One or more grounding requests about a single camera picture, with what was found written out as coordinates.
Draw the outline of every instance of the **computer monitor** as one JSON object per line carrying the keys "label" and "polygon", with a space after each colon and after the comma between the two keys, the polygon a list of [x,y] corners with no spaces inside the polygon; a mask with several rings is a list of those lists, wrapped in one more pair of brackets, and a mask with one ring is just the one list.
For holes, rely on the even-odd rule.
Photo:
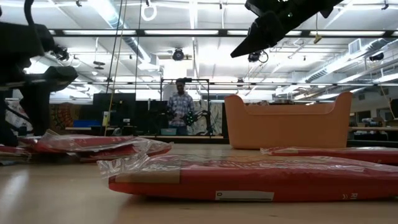
{"label": "computer monitor", "polygon": [[[103,113],[109,111],[111,102],[111,93],[97,93],[93,97],[93,107],[96,120],[103,120]],[[130,119],[129,123],[134,121],[134,111],[136,106],[135,93],[114,93],[112,97],[112,107],[110,116],[110,125],[119,126],[125,119]]]}

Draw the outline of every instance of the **white label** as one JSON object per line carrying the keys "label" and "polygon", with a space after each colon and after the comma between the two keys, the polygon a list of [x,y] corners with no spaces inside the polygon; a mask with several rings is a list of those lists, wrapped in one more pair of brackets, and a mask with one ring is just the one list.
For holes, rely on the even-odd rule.
{"label": "white label", "polygon": [[219,190],[216,191],[216,200],[245,201],[245,202],[271,202],[273,192],[255,190]]}

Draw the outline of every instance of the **plastic wrap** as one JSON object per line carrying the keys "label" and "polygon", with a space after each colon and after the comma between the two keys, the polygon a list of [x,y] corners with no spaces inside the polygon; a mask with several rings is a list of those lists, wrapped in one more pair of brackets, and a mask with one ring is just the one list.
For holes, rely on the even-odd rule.
{"label": "plastic wrap", "polygon": [[275,147],[261,149],[261,152],[270,156],[331,156],[380,164],[398,164],[398,149],[387,147],[349,147],[340,149]]}
{"label": "plastic wrap", "polygon": [[168,153],[172,145],[165,142],[148,140],[150,146],[147,150],[137,150],[135,146],[122,146],[117,149],[108,149],[100,152],[78,152],[77,155],[81,162],[96,162],[98,160],[113,160],[121,157],[129,157],[139,152],[144,152],[148,156]]}
{"label": "plastic wrap", "polygon": [[173,155],[97,162],[117,192],[197,200],[337,201],[398,195],[398,167],[334,157]]}
{"label": "plastic wrap", "polygon": [[88,136],[82,134],[58,135],[45,133],[36,143],[37,152],[99,152],[124,146],[134,146],[136,151],[147,151],[151,140],[134,136]]}
{"label": "plastic wrap", "polygon": [[41,138],[42,138],[41,136],[31,136],[31,137],[18,138],[19,146],[34,148],[36,143]]}
{"label": "plastic wrap", "polygon": [[34,151],[40,153],[73,153],[80,162],[112,160],[140,152],[154,156],[167,153],[172,148],[169,143],[134,136],[58,135],[51,131],[36,143],[32,139],[23,141],[33,145]]}

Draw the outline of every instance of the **ceiling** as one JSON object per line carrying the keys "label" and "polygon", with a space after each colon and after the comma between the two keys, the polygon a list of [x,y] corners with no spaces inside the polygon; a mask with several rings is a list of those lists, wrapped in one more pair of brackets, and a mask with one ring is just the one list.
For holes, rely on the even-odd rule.
{"label": "ceiling", "polygon": [[[121,12],[124,25],[130,29],[247,29],[256,18],[256,15],[244,7],[245,0],[222,0],[223,9],[220,9],[219,0],[152,0],[152,8],[144,10],[145,16],[150,17],[154,12],[153,7],[156,7],[157,13],[150,21],[145,21],[141,15],[141,3],[143,8],[146,8],[145,1],[127,1],[126,8],[124,7],[125,1],[122,3],[117,0],[109,1],[117,13]],[[46,25],[49,29],[111,28],[98,9],[98,4],[108,2],[108,0],[80,2],[82,7],[78,7],[75,0],[36,0],[32,8],[34,21]],[[316,16],[313,16],[297,29],[315,30],[318,27],[320,30],[396,30],[398,28],[398,1],[388,0],[388,3],[389,8],[381,10],[384,7],[383,0],[343,1],[335,7],[329,18],[324,19],[319,15],[318,25]],[[2,0],[0,6],[3,11],[0,21],[26,24],[22,8],[23,1]],[[120,38],[117,38],[116,44],[114,37],[98,38],[97,51],[96,38],[94,37],[56,37],[55,41],[57,44],[67,47],[68,52],[76,58],[72,60],[73,57],[71,57],[70,61],[63,64],[76,67],[80,75],[79,80],[84,82],[103,82],[109,74],[111,77],[117,74],[116,81],[118,82],[134,82],[136,80],[138,82],[159,82],[161,73],[163,73],[164,78],[185,77],[187,73],[194,74],[190,70],[193,69],[192,55],[195,45],[198,78],[209,78],[211,82],[236,82],[238,78],[244,78],[245,82],[283,83],[299,82],[303,77],[308,76],[313,69],[321,67],[327,61],[333,60],[336,56],[347,51],[348,44],[355,40],[351,38],[324,38],[314,44],[313,38],[283,39],[274,48],[266,50],[269,59],[267,63],[261,64],[259,62],[249,63],[247,56],[238,58],[229,56],[243,39],[243,37],[196,37],[193,41],[191,37],[136,38],[137,43],[145,52],[159,58],[158,65],[164,66],[164,70],[161,72],[137,67],[141,64],[140,61],[137,60],[132,49]],[[185,55],[190,56],[190,59],[174,62],[170,53],[176,48],[181,48]],[[377,66],[395,59],[398,50],[392,44],[384,53],[386,56],[382,61],[372,62],[365,66],[365,59],[357,60],[313,82],[337,83],[343,78],[368,69],[369,65]],[[44,64],[51,63],[51,60],[54,61],[54,58],[35,59],[35,61]],[[94,68],[93,62],[95,60],[105,63],[103,70]],[[378,72],[380,71],[374,72],[373,78],[377,78]],[[369,75],[364,75],[355,81],[365,82],[363,80],[369,80]],[[104,90],[101,85],[94,85],[94,87],[91,90]],[[123,89],[135,87],[117,85],[116,88],[123,91]],[[157,98],[157,95],[159,95],[157,89],[160,88],[160,84],[137,85],[136,88],[145,90],[140,97],[138,97],[137,92],[138,98],[148,97],[146,90],[152,90],[151,93],[154,94],[152,98]],[[216,93],[216,90],[233,91],[238,89],[236,85],[211,86],[210,88],[214,90],[214,93]],[[240,88],[241,91],[250,92],[246,99],[258,100],[261,99],[262,94],[265,94],[265,91],[269,95],[269,90],[276,90],[281,86],[259,86],[254,88],[255,90],[248,90],[247,88]],[[303,91],[318,91],[317,87],[306,86],[306,88],[288,92],[299,95]]]}

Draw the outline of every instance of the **man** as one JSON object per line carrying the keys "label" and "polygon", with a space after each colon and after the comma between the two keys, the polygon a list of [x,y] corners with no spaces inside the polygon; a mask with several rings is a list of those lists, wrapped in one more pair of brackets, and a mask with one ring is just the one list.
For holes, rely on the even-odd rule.
{"label": "man", "polygon": [[167,107],[174,114],[173,120],[169,121],[169,128],[177,129],[177,135],[184,136],[188,134],[188,131],[183,117],[188,112],[193,111],[193,99],[185,91],[184,79],[179,78],[175,84],[177,86],[177,93],[171,96],[169,102],[167,102]]}

